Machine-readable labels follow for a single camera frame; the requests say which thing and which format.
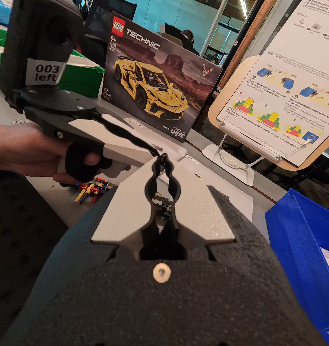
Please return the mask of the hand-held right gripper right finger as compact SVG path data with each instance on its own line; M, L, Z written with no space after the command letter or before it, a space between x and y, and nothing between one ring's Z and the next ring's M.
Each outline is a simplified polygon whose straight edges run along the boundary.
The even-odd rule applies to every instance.
M160 234L160 259L216 260L210 247L235 241L207 185L168 158L168 191L173 197L169 222Z

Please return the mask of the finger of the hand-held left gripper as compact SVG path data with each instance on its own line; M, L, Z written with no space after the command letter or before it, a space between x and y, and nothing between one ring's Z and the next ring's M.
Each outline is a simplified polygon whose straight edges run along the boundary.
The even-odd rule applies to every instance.
M132 127L111 115L102 114L95 122L98 130L95 137L103 143L106 157L114 160L151 160L161 156Z
M155 156L155 148L119 119L75 119L68 124L100 140L105 158L141 167Z

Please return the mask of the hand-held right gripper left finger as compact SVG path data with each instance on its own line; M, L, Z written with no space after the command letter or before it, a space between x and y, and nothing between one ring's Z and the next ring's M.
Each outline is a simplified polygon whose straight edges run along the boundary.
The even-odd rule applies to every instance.
M156 234L152 197L157 191L161 158L153 157L122 181L102 216L92 242L127 247L139 260Z

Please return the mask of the white lego instruction booklet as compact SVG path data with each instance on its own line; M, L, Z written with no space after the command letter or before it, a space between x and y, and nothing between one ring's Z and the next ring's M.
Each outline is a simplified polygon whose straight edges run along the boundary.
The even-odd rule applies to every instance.
M224 180L209 168L193 158L184 147L153 132L134 118L124 119L137 132L137 136L152 145L160 154L167 153L169 158L179 162L187 171L206 185L213 186L226 196L249 221L252 221L253 198Z

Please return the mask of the lego car chassis assembly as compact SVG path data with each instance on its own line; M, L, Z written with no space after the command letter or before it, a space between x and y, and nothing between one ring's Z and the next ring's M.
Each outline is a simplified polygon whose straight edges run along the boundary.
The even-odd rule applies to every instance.
M78 191L74 200L75 204L83 204L85 201L90 201L90 204L95 204L103 196L105 196L112 188L118 187L119 184L114 184L111 180L103 179L102 177L94 177L88 183L80 183L72 185L73 189ZM152 203L157 208L157 213L162 220L169 219L172 212L173 198L165 196L161 191L157 190L152 198Z

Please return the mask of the black lego set box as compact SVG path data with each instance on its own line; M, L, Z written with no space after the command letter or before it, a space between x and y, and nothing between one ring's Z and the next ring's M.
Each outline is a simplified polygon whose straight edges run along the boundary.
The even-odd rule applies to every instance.
M222 69L111 13L101 98L184 142Z

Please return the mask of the person's left hand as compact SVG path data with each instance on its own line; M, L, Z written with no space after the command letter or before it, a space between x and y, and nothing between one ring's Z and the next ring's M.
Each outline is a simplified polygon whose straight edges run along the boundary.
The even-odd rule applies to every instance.
M30 177L51 177L69 185L81 183L67 173L58 173L60 160L70 146L70 142L43 135L33 123L0 125L0 170Z

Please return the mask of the green plastic bin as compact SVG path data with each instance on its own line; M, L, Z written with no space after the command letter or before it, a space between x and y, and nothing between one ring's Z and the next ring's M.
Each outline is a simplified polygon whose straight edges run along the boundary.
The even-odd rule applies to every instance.
M7 27L0 25L0 46L4 47L7 36ZM77 51L72 51L73 55L84 57ZM99 96L104 69L97 67L78 67L68 65L60 79L58 87L64 90L73 91L83 96L94 98Z

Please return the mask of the white crumpled paper sheet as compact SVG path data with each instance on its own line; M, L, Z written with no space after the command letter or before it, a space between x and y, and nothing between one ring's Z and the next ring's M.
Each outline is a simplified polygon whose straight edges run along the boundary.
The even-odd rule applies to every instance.
M4 48L2 46L0 46L0 61L1 61L1 54L3 53L3 51L4 51ZM97 67L97 66L99 66L97 63L91 61L88 58L73 55L73 54L71 54L67 64L72 65L72 66L78 66L78 67Z

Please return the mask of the white folding tablet stand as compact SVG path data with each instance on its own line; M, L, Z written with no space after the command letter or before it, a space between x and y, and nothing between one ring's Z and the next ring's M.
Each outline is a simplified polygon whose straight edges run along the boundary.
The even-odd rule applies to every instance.
M226 124L226 122L221 122L219 124L219 128L224 130L225 132L222 141L218 146L214 144L208 145L205 149L202 150L202 154L207 159L236 177L244 184L253 186L254 170L252 169L252 167L264 158L272 159L273 161L275 161L275 163L282 161L283 156L276 153L272 149L268 149L265 145L259 144L258 142L250 139L248 136L240 133L234 126ZM237 159L222 148L227 136L235 137L249 149L252 149L256 153L260 154L261 157L250 164L243 163L241 160Z

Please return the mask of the blue plastic bin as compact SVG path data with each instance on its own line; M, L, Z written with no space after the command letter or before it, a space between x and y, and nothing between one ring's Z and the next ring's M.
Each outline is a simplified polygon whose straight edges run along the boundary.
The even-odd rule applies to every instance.
M290 189L265 214L270 244L296 297L329 345L329 210Z

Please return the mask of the white document stand with sheet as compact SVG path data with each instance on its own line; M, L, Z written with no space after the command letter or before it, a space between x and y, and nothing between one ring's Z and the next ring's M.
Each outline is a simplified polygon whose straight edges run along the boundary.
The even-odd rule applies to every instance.
M236 139L241 144L245 145L249 149L253 150L255 153L261 155L262 158L266 158L271 163L279 166L280 168L287 171L298 171L303 170L309 167L321 154L323 154L329 148L329 137L326 138L320 146L309 155L309 157L299 166L296 167L291 163L287 162L285 159L281 161L277 161L271 157L271 154L266 153L266 149L254 141L247 142L242 137L236 134L236 132L232 132L231 128L227 128L226 125L221 125L221 121L217 119L219 113L227 104L227 102L231 99L232 95L235 93L237 88L240 86L242 81L245 79L249 71L254 67L257 63L259 55L247 58L237 67L235 72L229 77L226 83L221 86L222 90L219 95L216 97L213 104L210 106L208 111L208 118L210 123L215 126L220 131L224 132L227 136Z

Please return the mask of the wooden support column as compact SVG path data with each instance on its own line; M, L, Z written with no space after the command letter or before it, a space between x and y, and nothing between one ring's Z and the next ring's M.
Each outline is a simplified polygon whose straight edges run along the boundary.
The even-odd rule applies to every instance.
M276 2L276 0L259 0L254 3L248 18L245 20L240 33L234 42L232 49L228 53L227 58L223 63L223 73L219 82L219 87L221 89L224 88L227 81L235 72Z

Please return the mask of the printed instruction sheet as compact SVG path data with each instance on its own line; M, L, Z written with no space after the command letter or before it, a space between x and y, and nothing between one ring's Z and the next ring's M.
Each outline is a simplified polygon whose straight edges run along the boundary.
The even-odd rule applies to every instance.
M329 1L301 1L217 116L295 167L329 137Z

